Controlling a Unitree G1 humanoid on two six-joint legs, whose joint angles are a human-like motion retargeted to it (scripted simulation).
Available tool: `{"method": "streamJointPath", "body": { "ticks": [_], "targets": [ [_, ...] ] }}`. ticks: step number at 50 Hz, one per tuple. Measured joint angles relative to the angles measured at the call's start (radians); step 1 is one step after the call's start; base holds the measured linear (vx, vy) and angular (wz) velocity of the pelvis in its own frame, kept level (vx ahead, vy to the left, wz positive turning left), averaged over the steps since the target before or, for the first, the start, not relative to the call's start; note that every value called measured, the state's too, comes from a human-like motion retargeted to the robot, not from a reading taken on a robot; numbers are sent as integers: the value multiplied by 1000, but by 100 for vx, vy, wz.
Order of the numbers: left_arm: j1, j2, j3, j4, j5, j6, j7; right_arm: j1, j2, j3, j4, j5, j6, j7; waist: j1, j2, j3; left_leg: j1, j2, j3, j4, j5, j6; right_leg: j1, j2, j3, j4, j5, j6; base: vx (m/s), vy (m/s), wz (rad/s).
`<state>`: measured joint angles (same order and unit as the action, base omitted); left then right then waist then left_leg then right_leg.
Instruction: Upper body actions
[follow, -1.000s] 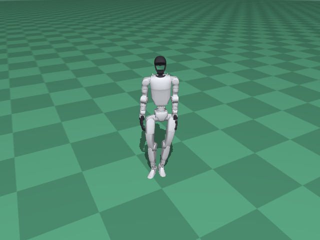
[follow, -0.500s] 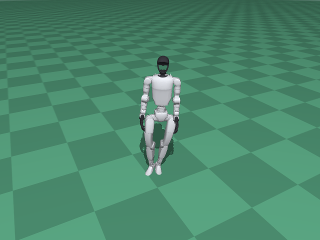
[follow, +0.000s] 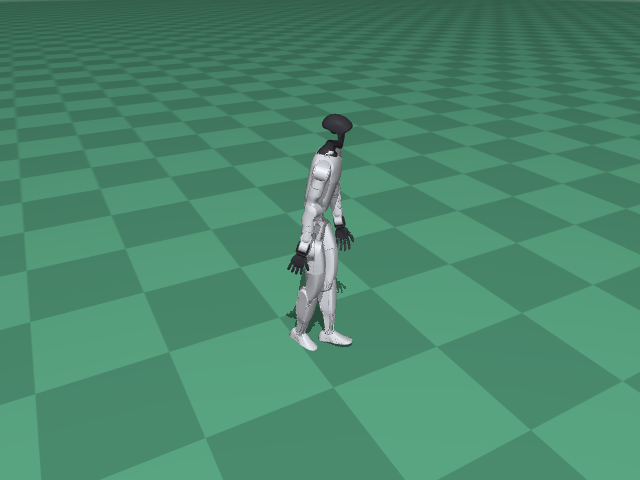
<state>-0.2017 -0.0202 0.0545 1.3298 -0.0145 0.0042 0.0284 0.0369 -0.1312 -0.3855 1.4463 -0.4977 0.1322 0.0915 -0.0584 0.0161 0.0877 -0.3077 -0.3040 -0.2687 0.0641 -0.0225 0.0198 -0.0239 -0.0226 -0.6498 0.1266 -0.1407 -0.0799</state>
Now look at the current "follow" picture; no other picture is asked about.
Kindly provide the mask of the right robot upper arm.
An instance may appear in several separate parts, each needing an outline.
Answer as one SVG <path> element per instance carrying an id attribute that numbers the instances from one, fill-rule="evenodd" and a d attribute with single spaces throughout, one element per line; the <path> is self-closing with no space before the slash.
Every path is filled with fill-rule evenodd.
<path id="1" fill-rule="evenodd" d="M 331 164 L 320 160 L 318 164 L 316 164 L 312 171 L 312 181 L 310 184 L 310 188 L 308 191 L 308 196 L 305 204 L 305 209 L 307 206 L 313 206 L 316 209 L 316 217 L 319 217 L 322 214 L 322 207 L 318 204 L 318 200 L 321 198 L 325 185 L 328 182 L 331 175 Z"/>

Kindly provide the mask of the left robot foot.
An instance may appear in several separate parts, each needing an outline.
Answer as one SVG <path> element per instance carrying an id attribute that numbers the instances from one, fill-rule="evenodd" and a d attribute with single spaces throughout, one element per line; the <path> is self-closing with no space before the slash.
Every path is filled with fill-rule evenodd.
<path id="1" fill-rule="evenodd" d="M 329 331 L 330 331 L 330 329 L 329 329 Z M 322 330 L 319 333 L 319 341 L 331 342 L 333 344 L 341 344 L 341 345 L 348 345 L 348 344 L 351 344 L 353 342 L 352 338 L 344 336 L 344 335 L 340 334 L 339 332 L 337 332 L 336 330 L 334 332 L 332 332 L 332 333 L 333 334 L 326 334 L 325 330 Z"/>

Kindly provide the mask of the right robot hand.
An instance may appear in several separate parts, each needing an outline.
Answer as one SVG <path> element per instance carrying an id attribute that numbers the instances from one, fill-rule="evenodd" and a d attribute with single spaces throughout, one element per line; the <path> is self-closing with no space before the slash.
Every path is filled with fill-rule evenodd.
<path id="1" fill-rule="evenodd" d="M 309 244 L 309 246 L 308 246 L 308 249 L 307 249 L 307 252 L 306 252 L 306 253 L 301 252 L 301 251 L 298 251 L 299 244 L 300 244 L 300 242 L 298 243 L 297 248 L 296 248 L 296 253 L 297 253 L 297 254 L 295 254 L 295 255 L 292 257 L 292 259 L 291 259 L 291 263 L 289 264 L 289 266 L 288 266 L 287 270 L 290 270 L 290 268 L 291 268 L 291 266 L 292 266 L 292 264 L 293 264 L 293 267 L 292 267 L 291 272 L 293 273 L 293 272 L 294 272 L 294 270 L 295 270 L 295 267 L 297 267 L 297 268 L 296 268 L 296 271 L 295 271 L 295 274 L 297 274 L 297 273 L 298 273 L 298 271 L 299 271 L 299 268 L 301 268 L 301 269 L 300 269 L 300 275 L 302 275 L 304 265 L 306 266 L 306 270 L 307 270 L 307 271 L 309 271 L 309 266 L 308 266 L 308 264 L 307 264 L 307 258 L 306 258 L 306 256 L 308 255 L 308 252 L 309 252 L 309 249 L 310 249 L 310 244 Z"/>

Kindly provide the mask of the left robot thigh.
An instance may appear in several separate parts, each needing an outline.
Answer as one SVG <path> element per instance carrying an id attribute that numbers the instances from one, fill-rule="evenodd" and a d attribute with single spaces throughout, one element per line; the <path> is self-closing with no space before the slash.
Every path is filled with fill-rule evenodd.
<path id="1" fill-rule="evenodd" d="M 338 270 L 338 246 L 329 220 L 325 219 L 325 221 L 325 233 L 320 241 L 323 242 L 325 250 L 326 275 L 321 291 L 326 291 L 332 287 L 333 280 L 336 278 Z"/>

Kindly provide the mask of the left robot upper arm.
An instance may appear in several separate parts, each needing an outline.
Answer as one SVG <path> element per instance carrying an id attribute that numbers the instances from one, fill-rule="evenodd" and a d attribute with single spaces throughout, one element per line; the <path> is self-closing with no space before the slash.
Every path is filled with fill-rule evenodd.
<path id="1" fill-rule="evenodd" d="M 336 149 L 338 149 L 340 151 L 340 153 L 341 153 L 341 149 L 339 149 L 337 147 L 336 147 Z M 341 184 L 338 182 L 338 184 L 336 186 L 336 189 L 335 189 L 335 192 L 334 192 L 334 195 L 337 195 L 339 193 L 340 189 L 341 189 Z"/>

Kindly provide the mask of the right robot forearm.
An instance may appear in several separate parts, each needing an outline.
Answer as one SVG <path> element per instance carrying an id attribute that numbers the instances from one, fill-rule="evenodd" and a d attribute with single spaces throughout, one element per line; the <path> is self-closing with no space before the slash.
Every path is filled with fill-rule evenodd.
<path id="1" fill-rule="evenodd" d="M 307 206 L 302 216 L 302 234 L 298 251 L 307 252 L 309 244 L 312 242 L 314 228 L 316 226 L 316 209 L 313 206 Z"/>

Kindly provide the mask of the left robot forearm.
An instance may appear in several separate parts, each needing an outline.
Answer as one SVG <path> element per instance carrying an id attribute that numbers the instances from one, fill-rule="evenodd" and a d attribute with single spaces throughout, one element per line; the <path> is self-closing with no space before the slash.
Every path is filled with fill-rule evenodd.
<path id="1" fill-rule="evenodd" d="M 343 225 L 343 222 L 342 222 L 343 209 L 341 204 L 340 191 L 337 195 L 333 195 L 330 206 L 332 209 L 332 216 L 334 218 L 335 225 Z"/>

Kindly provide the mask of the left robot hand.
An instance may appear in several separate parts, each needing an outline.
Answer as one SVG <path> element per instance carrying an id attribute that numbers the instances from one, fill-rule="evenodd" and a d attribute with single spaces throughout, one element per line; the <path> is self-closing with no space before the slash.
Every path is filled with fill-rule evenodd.
<path id="1" fill-rule="evenodd" d="M 334 218 L 333 218 L 333 221 L 334 221 Z M 335 228 L 337 228 L 335 231 L 335 237 L 336 237 L 337 246 L 338 246 L 338 238 L 340 240 L 340 251 L 342 251 L 342 239 L 343 239 L 344 251 L 346 251 L 346 240 L 348 243 L 348 250 L 350 250 L 350 241 L 349 241 L 348 235 L 351 238 L 352 242 L 354 242 L 354 238 L 352 234 L 348 231 L 348 229 L 344 227 L 346 224 L 343 216 L 342 216 L 342 222 L 343 222 L 343 225 L 335 225 L 334 223 Z"/>

